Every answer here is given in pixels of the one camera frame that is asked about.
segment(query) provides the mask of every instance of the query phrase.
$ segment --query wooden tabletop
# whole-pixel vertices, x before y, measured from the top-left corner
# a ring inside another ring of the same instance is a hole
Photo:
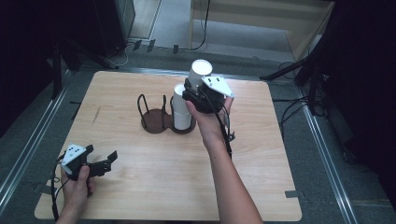
[[[161,108],[185,77],[98,72],[93,77],[63,154],[70,143],[92,144],[89,161],[114,150],[112,171],[96,177],[97,191],[83,215],[88,219],[219,220],[209,157],[198,127],[188,134],[147,133],[141,126],[137,98]],[[263,220],[297,221],[302,217],[268,86],[260,81],[227,79],[235,94],[231,110],[233,163]],[[57,201],[62,211],[63,195]],[[50,219],[51,199],[43,194],[35,216]]]

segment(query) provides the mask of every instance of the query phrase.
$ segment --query gray floor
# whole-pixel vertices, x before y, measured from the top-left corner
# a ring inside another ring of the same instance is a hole
[[[165,3],[175,4],[177,2],[187,1],[163,0],[162,9],[166,8]],[[170,34],[159,32],[161,29],[161,24],[159,23],[161,13],[164,13],[164,11],[160,11],[159,19],[153,30],[153,37],[157,39],[156,43],[158,46],[162,43],[161,40],[171,39],[164,38],[164,36],[171,36]],[[174,41],[170,42],[177,42],[179,38],[180,41],[177,43],[185,43],[181,41],[182,39],[185,41],[186,36],[183,36],[178,35]],[[213,44],[210,42],[210,38],[207,40],[209,48]],[[216,51],[216,54],[206,51],[181,51],[178,54],[173,54],[171,49],[154,49],[152,52],[147,53],[147,47],[145,46],[138,50],[129,48],[127,50],[129,55],[128,63],[122,66],[120,71],[163,72],[185,75],[190,69],[191,62],[195,59],[203,58],[212,62],[214,73],[231,75],[229,78],[258,80],[258,76],[272,74],[279,67],[285,66],[282,62],[290,60],[290,58],[283,55],[283,51],[291,55],[290,52],[282,49],[281,46],[283,45],[284,43],[280,43],[279,47],[271,46],[271,50],[278,51],[274,58],[271,57],[270,53],[268,53],[266,58],[260,58],[256,54],[243,53],[239,55],[236,54],[239,51],[230,52],[220,49]],[[57,158],[68,130],[73,123],[71,118],[78,106],[69,102],[81,102],[93,74],[98,70],[103,70],[100,66],[84,57],[81,57],[81,59],[83,60],[83,65],[80,71],[72,76],[71,85],[69,85],[65,93],[63,102],[58,112],[54,115],[52,123],[40,139],[32,160],[29,162],[19,185],[15,188],[12,197],[0,216],[0,223],[53,223],[50,220],[38,220],[34,217],[35,205],[40,195],[34,193],[33,189],[37,184],[46,183],[53,162]],[[126,57],[121,53],[111,60],[116,63],[123,63],[126,61]],[[295,99],[299,97],[298,90],[289,77],[293,77],[293,73],[288,74],[287,77],[269,82],[274,99]],[[0,179],[2,181],[5,181],[30,134],[50,103],[50,95],[51,86],[48,86],[0,139],[0,150],[2,151],[2,157],[0,157],[2,164]],[[276,114],[280,119],[289,103],[274,104]],[[325,118],[317,119],[359,223],[396,223],[396,214],[381,189],[376,175],[365,166],[350,165],[344,162],[341,147],[332,132],[330,123]],[[303,218],[297,223],[344,223],[332,186],[318,153],[317,144],[303,110],[286,122],[284,143],[295,186],[304,195],[300,197]],[[112,222],[109,220],[83,220],[81,223]]]

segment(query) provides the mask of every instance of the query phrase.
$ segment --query hand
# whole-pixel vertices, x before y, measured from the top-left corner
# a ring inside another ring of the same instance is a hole
[[[62,170],[62,183],[64,184],[64,209],[57,223],[75,223],[81,217],[88,206],[88,192],[93,193],[95,183],[89,178],[90,167],[82,166],[79,171],[78,180],[73,181],[67,177]]]
[[[233,98],[227,97],[224,102],[224,107],[227,109],[228,113],[231,111],[232,104]],[[190,101],[186,102],[186,106],[189,109],[190,114],[197,120],[205,147],[210,150],[210,148],[215,147],[217,144],[224,144],[224,138],[216,115],[200,113],[196,110],[195,105]],[[219,117],[222,119],[222,122],[224,122],[224,116],[225,112],[221,110],[219,112]]]

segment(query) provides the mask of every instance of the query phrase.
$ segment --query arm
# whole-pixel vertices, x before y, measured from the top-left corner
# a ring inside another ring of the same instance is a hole
[[[232,98],[227,98],[225,107],[228,111],[230,111],[232,102]],[[207,115],[198,112],[192,102],[186,104],[198,122],[204,145],[209,154],[220,222],[227,224],[262,223],[257,207],[227,153],[216,117],[213,114]]]
[[[82,166],[78,181],[68,180],[67,174],[62,170],[62,183],[64,184],[64,209],[59,216],[57,224],[77,223],[82,213],[88,206],[88,191],[94,192],[95,183],[89,178],[90,167]]]

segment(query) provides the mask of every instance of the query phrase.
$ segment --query wire cup holder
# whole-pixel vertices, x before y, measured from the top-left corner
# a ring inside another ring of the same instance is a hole
[[[145,108],[146,108],[146,113],[142,113],[142,109],[140,108],[140,99],[143,98],[143,101],[145,103]],[[191,117],[191,125],[188,129],[186,130],[179,130],[175,128],[174,124],[174,108],[173,108],[173,96],[170,101],[171,105],[171,114],[168,114],[166,112],[165,106],[166,106],[166,96],[163,96],[163,107],[161,109],[159,108],[154,108],[150,109],[148,107],[148,103],[146,101],[146,97],[144,94],[140,94],[139,97],[137,98],[137,108],[140,113],[140,117],[142,118],[141,124],[144,130],[148,133],[161,133],[165,131],[166,129],[170,128],[174,133],[179,133],[179,134],[186,134],[192,132],[196,126],[196,120]]]

